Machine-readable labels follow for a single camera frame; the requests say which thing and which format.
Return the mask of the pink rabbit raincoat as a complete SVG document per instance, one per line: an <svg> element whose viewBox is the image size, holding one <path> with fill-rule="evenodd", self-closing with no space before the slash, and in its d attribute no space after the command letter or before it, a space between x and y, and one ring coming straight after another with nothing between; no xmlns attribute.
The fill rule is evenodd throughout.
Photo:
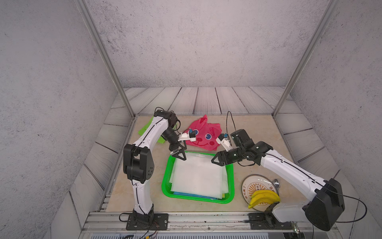
<svg viewBox="0 0 382 239"><path fill-rule="evenodd" d="M219 123L208 123L207 115L195 120L189 126L196 133L196 141L186 141L187 145L199 147L208 151L217 150L219 144L216 139L221 135Z"/></svg>

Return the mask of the white raincoat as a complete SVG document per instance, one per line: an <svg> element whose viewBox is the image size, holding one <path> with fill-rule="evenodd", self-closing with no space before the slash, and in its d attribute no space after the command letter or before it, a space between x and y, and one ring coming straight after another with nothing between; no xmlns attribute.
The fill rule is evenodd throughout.
<svg viewBox="0 0 382 239"><path fill-rule="evenodd" d="M209 154L187 152L186 157L175 159L170 191L223 199L229 192L226 168L213 164Z"/></svg>

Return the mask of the blue raincoat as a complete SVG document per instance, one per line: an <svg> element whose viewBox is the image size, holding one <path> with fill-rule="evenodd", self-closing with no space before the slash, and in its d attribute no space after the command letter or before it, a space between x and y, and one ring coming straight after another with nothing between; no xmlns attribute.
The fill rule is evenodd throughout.
<svg viewBox="0 0 382 239"><path fill-rule="evenodd" d="M181 193L181 192L173 192L173 195L196 197L196 198L204 198L204 199L212 199L212 200L219 200L219 198L202 196L202 195L195 195L195 194L187 194L187 193Z"/></svg>

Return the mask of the green plastic basket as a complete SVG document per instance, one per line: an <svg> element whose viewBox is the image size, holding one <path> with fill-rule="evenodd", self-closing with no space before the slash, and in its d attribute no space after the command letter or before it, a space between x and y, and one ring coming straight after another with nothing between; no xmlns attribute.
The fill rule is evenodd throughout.
<svg viewBox="0 0 382 239"><path fill-rule="evenodd" d="M214 156L214 154L211 153L203 153L203 152L194 152L194 153L201 153L201 154L209 154ZM173 195L173 192L170 191L171 184L169 183L170 175L173 169L173 165L175 162L174 157L170 156L167 162L165 174L162 181L162 192L170 198L178 198L178 199L185 199L185 200L194 200L194 201L202 201L202 202L213 202L213 203L219 203L219 204L227 204L230 203L234 196L235 196L235 184L234 184L234 168L233 165L224 166L226 168L227 176L228 176L228 189L229 192L225 194L225 197L223 199L219 200L212 200L212 199L204 199L204 198L196 198L196 197L188 197L188 196L178 196Z"/></svg>

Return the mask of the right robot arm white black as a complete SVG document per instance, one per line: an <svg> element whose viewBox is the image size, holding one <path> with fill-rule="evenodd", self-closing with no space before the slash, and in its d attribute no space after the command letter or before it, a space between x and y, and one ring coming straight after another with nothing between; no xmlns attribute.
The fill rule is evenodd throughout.
<svg viewBox="0 0 382 239"><path fill-rule="evenodd" d="M231 135L221 134L216 142L224 147L212 159L212 163L226 166L243 160L262 166L295 187L306 201L298 204L282 203L280 199L264 198L264 191L252 194L251 204L266 202L266 224L274 228L276 223L310 222L322 231L330 231L345 211L341 184L335 179L325 180L287 160L269 144L254 143L243 129Z"/></svg>

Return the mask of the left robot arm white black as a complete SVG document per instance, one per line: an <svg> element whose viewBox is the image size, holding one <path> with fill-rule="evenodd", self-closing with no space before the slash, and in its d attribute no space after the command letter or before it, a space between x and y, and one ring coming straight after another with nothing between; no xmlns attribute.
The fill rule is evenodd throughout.
<svg viewBox="0 0 382 239"><path fill-rule="evenodd" d="M150 226L154 220L149 184L155 168L151 150L162 137L170 144L169 150L173 157L186 160L186 141L196 141L196 132L192 129L182 134L177 133L174 127L178 122L173 111L159 108L143 135L133 144L126 144L123 149L123 172L131 181L135 200L132 219L143 225Z"/></svg>

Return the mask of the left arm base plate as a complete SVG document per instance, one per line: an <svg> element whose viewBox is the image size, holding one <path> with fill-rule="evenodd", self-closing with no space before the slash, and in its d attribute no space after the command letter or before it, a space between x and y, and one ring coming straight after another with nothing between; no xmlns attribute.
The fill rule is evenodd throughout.
<svg viewBox="0 0 382 239"><path fill-rule="evenodd" d="M136 212L130 213L126 223L127 231L166 231L169 214L150 213L148 215Z"/></svg>

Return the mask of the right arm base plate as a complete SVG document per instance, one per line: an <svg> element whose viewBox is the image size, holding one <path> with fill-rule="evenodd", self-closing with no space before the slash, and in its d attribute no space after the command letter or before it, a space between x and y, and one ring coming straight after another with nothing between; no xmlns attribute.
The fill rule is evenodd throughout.
<svg viewBox="0 0 382 239"><path fill-rule="evenodd" d="M250 224L252 230L292 230L290 222L281 223L272 214L249 213L248 220L244 221Z"/></svg>

